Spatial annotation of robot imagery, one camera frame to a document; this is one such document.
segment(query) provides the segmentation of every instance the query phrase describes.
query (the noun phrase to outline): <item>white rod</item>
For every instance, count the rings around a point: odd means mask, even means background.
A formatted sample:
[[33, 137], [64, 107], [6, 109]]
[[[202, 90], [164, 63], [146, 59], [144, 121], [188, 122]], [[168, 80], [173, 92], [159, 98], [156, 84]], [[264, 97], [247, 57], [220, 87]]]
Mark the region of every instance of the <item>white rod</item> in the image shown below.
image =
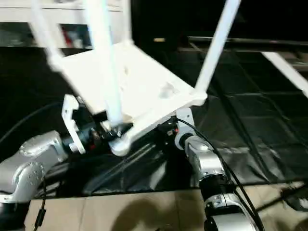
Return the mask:
[[130, 0], [122, 0], [122, 7], [123, 7], [123, 42], [132, 43], [132, 35], [131, 35], [131, 6]]
[[195, 86], [199, 91], [206, 91], [208, 88], [240, 3], [241, 0], [227, 0], [225, 3], [213, 40]]
[[53, 37], [48, 26], [48, 22], [45, 20], [42, 9], [38, 0], [31, 0], [32, 10], [32, 29], [39, 38], [39, 42], [46, 47], [46, 52], [49, 58], [54, 59], [62, 57], [62, 52], [56, 46]]
[[99, 74], [104, 81], [101, 88], [105, 97], [108, 121], [113, 127], [123, 121], [123, 115], [107, 4], [105, 0], [84, 0], [84, 3], [94, 57], [97, 59], [94, 62], [98, 64]]
[[262, 54], [308, 98], [308, 81], [298, 73], [284, 58], [275, 52]]

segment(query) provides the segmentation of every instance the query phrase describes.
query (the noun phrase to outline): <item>black fabric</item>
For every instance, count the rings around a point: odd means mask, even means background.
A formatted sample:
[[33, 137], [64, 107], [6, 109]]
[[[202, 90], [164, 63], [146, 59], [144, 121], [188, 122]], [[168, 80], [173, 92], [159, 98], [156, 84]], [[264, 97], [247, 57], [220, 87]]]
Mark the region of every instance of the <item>black fabric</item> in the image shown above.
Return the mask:
[[[81, 51], [64, 50], [66, 54]], [[194, 86], [201, 68], [198, 53], [148, 53]], [[43, 50], [37, 48], [0, 48], [0, 86], [0, 138], [27, 114], [73, 93], [48, 68]], [[308, 178], [307, 103], [260, 53], [225, 52], [208, 100], [192, 111], [196, 126], [221, 151], [239, 180], [264, 184]], [[1, 142], [0, 160], [30, 137], [50, 130], [66, 132], [60, 105], [27, 120]], [[104, 147], [72, 156], [48, 173], [47, 184], [49, 195], [70, 197], [187, 189], [191, 176], [192, 169], [185, 154], [174, 147], [173, 137], [156, 129], [125, 157]]]

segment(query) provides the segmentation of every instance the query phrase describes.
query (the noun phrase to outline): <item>cable connector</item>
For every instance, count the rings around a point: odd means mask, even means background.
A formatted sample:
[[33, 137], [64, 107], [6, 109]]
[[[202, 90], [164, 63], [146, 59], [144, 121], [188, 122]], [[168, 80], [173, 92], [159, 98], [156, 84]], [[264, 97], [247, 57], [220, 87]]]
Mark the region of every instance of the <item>cable connector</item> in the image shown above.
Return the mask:
[[37, 219], [36, 219], [35, 225], [34, 225], [36, 229], [38, 227], [42, 226], [45, 214], [46, 214], [46, 209], [41, 208], [38, 212]]

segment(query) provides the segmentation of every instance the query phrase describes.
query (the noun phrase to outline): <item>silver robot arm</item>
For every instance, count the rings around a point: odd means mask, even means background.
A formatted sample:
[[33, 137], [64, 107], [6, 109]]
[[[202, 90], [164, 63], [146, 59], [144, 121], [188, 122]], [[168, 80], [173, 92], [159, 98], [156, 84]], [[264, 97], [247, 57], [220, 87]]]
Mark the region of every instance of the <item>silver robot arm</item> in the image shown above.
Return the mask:
[[0, 163], [0, 230], [23, 230], [31, 199], [45, 174], [68, 154], [56, 131], [26, 141]]
[[193, 167], [205, 202], [205, 230], [258, 231], [253, 218], [234, 194], [236, 186], [211, 145], [192, 134], [182, 136], [180, 143]]

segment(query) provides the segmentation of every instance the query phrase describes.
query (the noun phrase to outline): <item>black wire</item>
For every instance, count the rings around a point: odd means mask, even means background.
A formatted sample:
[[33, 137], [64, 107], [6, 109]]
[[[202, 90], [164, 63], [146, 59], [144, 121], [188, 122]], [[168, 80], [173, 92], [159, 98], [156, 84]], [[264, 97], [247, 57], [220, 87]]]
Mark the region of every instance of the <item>black wire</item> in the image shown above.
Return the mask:
[[[46, 186], [46, 180], [45, 178], [43, 178], [43, 191], [44, 191], [44, 194], [43, 194], [43, 200], [42, 200], [42, 205], [40, 207], [40, 210], [39, 210], [39, 213], [38, 213], [38, 216], [37, 216], [37, 220], [38, 220], [38, 217], [40, 216], [40, 213], [42, 211], [45, 211], [45, 204], [46, 204], [46, 197], [47, 197], [47, 186]], [[34, 229], [33, 231], [37, 231], [38, 230], [38, 227], [39, 225], [37, 225], [37, 222], [35, 222], [36, 224], [34, 225]]]
[[254, 219], [256, 225], [258, 226], [258, 228], [260, 229], [260, 231], [263, 231], [264, 230], [264, 227], [263, 227], [263, 223], [261, 221], [261, 218], [256, 210], [256, 208], [254, 207], [253, 203], [251, 202], [249, 196], [247, 195], [242, 183], [238, 180], [238, 178], [236, 177], [235, 173], [233, 172], [233, 170], [229, 167], [229, 165], [224, 161], [224, 159], [222, 158], [220, 152], [218, 151], [218, 149], [212, 145], [212, 143], [209, 141], [209, 139], [204, 135], [202, 134], [195, 126], [191, 125], [190, 123], [186, 122], [185, 120], [182, 120], [182, 119], [179, 119], [177, 118], [177, 120], [179, 122], [182, 122], [184, 124], [186, 124], [187, 126], [191, 127], [196, 133], [198, 136], [202, 137], [206, 142], [208, 142], [215, 154], [219, 157], [219, 159], [221, 160], [223, 166], [227, 169], [227, 171], [232, 175], [232, 177], [234, 178], [236, 184], [239, 186], [239, 188], [241, 189], [246, 201], [248, 202], [249, 206], [251, 209], [249, 209], [248, 205], [245, 203], [245, 201], [241, 198], [241, 196], [238, 194], [238, 197], [240, 198], [240, 200], [242, 201], [243, 205], [245, 206], [245, 208], [248, 210], [249, 214], [250, 215], [253, 215], [252, 218]]
[[50, 104], [47, 104], [33, 112], [31, 112], [30, 114], [28, 114], [27, 116], [25, 116], [24, 118], [22, 118], [21, 120], [19, 120], [13, 127], [11, 127], [10, 130], [8, 130], [1, 138], [0, 138], [0, 144], [13, 132], [15, 131], [20, 125], [22, 125], [24, 122], [26, 122], [29, 118], [35, 116], [36, 114], [46, 110], [46, 109], [49, 109], [51, 107], [54, 107], [54, 106], [57, 106], [57, 105], [60, 105], [61, 103], [60, 102], [56, 102], [56, 103], [50, 103]]

